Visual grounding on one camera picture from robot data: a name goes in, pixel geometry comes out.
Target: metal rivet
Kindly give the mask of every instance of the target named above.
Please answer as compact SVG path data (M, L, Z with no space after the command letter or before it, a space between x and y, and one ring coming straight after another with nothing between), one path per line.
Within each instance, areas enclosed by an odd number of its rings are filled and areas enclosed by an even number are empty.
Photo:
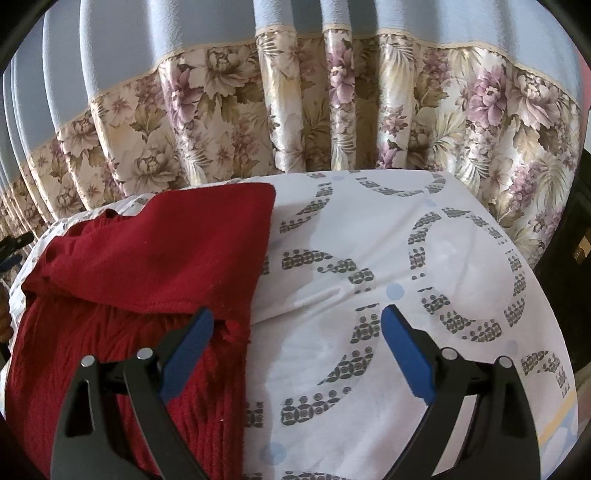
M86 355L80 361L80 365L82 365L83 367L89 367L89 366L93 365L94 363L95 363L95 357L93 357L92 355Z
M152 355L153 355L153 354L154 354L154 351L153 351L151 348L149 348L149 347L145 346L144 348L140 348L140 349L138 350L138 353L137 353L137 355L136 355L136 356L137 356L137 357L138 357L140 360L147 360L148 358L152 358Z
M499 363L505 368L511 368L513 366L513 361L508 356L502 356L499 358Z
M441 355L445 360L455 360L457 352L453 348L444 348L441 350Z

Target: red knit fabric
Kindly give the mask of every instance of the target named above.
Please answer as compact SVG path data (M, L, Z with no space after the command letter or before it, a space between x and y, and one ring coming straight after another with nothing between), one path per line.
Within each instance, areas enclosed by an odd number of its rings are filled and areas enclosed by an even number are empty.
M212 341L168 411L212 479L240 478L250 308L274 197L256 183L166 192L135 217L108 210L51 241L22 286L27 310L6 393L7 422L41 472L49 477L80 359L155 347L206 306L216 318ZM157 473L129 399L119 406L139 466Z

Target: blue dot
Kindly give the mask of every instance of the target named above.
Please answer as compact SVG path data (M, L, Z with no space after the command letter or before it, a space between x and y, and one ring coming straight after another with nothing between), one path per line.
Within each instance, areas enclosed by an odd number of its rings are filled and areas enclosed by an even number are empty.
M400 283L391 283L386 287L386 295L390 300L400 300L404 296L404 288Z
M271 442L261 449L261 462L267 465L279 465L287 457L285 447L277 442Z

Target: clamp jaw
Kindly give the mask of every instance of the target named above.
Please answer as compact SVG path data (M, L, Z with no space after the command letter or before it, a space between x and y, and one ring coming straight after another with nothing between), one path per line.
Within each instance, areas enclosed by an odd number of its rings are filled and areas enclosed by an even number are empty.
M209 480L165 407L182 392L213 335L213 316L200 309L158 346L127 360L102 364L85 356L66 394L51 460L52 480ZM161 476L140 470L121 425L115 395L128 395Z
M411 391L427 411L384 480L533 480L540 478L534 419L515 365L465 360L413 329L394 306L382 312L382 333ZM456 424L464 397L478 400L456 465L432 476Z

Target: bed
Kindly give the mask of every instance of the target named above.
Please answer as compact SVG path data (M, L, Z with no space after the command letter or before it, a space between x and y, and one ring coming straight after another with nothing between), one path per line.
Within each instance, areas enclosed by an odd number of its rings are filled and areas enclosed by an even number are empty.
M391 303L439 346L480 361L512 358L543 478L551 474L579 426L568 352L524 257L459 181L404 170L242 181L277 191L252 304L245 478L382 478L425 410L380 335ZM152 196L109 207L136 215ZM11 289L12 344L25 307L20 286L44 247L104 208L57 221L35 245ZM438 471L453 465L470 412L465 402Z

